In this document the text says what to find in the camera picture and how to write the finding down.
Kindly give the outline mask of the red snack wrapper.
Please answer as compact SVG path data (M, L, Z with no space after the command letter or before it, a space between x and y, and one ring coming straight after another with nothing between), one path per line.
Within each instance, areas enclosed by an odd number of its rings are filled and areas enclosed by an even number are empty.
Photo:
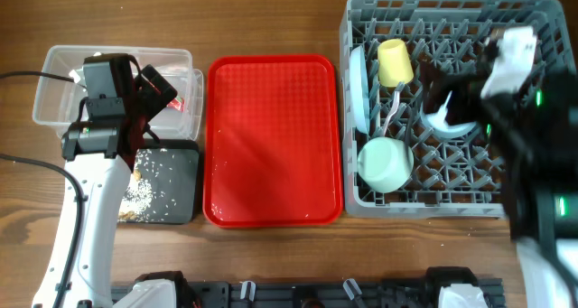
M155 101L159 104L165 104L166 107L184 111L185 101L179 94L176 88L169 82L149 82L154 90Z

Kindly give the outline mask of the light blue bowl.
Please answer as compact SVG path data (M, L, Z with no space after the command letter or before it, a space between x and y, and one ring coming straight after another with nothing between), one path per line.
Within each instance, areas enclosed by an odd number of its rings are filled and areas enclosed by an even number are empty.
M448 106L451 99L452 92L450 92L440 106L437 112L432 114L425 114L424 105L421 105L419 115L421 123L426 128L432 128L433 134L440 139L454 139L462 137L470 133L477 126L475 122L464 123L450 126L445 118L448 115Z

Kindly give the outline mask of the white plastic fork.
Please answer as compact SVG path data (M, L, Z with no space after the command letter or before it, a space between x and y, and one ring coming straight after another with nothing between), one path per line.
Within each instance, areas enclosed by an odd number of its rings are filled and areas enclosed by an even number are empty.
M392 117L398 111L399 104L400 104L401 92L402 92L404 86L405 86L405 84L403 82L399 82L398 85L396 86L396 88L394 89L394 93L393 93L392 101L391 101L391 107L387 113L387 116L386 116L386 119L385 119L385 122L383 125L383 135L387 134L387 129L389 127L389 123L390 123Z

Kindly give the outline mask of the yellow plastic cup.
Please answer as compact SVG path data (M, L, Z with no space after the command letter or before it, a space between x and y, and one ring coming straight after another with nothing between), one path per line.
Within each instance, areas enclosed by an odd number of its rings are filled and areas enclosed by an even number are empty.
M384 87L394 88L400 82L407 84L414 78L406 43L401 39L391 39L380 43L378 62L378 79Z

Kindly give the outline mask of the rice and food scraps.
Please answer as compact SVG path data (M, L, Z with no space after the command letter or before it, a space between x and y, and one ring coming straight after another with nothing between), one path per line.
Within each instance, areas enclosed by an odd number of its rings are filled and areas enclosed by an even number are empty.
M166 191L161 186L164 168L160 155L165 149L143 149L136 155L135 167L121 200L118 221L123 223L163 222L168 209Z

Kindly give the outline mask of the light blue plate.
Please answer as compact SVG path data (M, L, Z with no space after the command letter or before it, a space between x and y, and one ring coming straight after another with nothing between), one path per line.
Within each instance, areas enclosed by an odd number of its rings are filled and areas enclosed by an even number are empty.
M351 111L356 128L367 135L370 127L368 73L363 46L351 51L349 65Z

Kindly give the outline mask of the green bowl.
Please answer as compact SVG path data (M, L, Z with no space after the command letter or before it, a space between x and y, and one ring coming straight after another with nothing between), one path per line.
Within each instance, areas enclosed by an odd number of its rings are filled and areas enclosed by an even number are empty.
M410 178L414 157L403 141L377 137L369 140L358 154L358 174L373 190L390 193Z

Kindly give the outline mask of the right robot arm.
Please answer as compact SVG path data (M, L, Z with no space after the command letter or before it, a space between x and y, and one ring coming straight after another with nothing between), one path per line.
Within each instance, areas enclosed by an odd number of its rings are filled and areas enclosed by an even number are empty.
M506 164L502 205L533 307L577 305L577 74L549 70L539 101L499 87L483 97L499 48L487 47L473 72L448 74L419 65L422 105L445 108L451 125L476 122Z

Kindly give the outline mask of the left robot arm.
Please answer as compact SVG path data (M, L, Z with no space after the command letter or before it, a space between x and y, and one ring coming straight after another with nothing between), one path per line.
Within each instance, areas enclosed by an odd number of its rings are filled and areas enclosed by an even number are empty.
M111 263L121 200L150 121L176 97L152 65L132 72L126 56L84 65L87 119L62 136L65 177L51 259L34 307L110 307Z

